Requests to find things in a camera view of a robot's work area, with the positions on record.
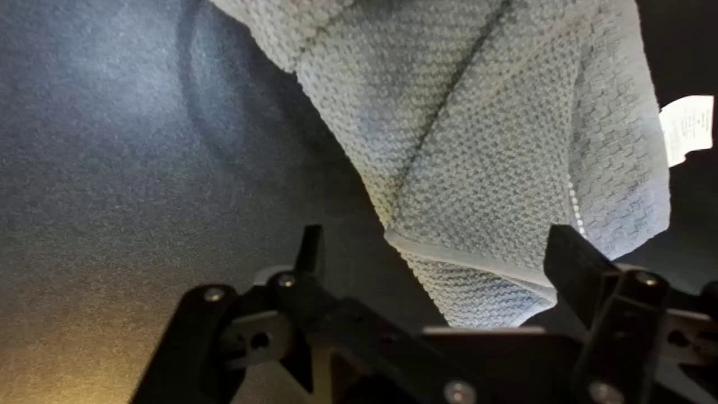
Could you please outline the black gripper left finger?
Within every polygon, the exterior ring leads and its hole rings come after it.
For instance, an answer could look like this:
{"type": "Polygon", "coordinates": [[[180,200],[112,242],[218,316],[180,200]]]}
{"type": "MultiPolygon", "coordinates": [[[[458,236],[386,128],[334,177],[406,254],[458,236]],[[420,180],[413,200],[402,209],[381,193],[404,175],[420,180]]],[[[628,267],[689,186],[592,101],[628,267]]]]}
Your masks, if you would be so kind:
{"type": "Polygon", "coordinates": [[[236,292],[200,285],[177,303],[130,404],[231,404],[254,366],[278,366],[314,404],[480,404],[464,366],[319,281],[323,229],[296,260],[236,292]]]}

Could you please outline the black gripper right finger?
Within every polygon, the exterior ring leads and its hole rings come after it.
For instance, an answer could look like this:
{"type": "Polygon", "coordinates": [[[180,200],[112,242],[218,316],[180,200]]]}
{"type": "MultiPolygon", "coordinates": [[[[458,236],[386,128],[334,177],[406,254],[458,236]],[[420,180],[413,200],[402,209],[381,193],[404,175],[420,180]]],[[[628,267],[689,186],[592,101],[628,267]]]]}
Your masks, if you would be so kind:
{"type": "Polygon", "coordinates": [[[718,404],[718,290],[675,290],[648,269],[622,269],[577,229],[556,224],[545,276],[583,325],[572,370],[579,404],[718,404]]]}

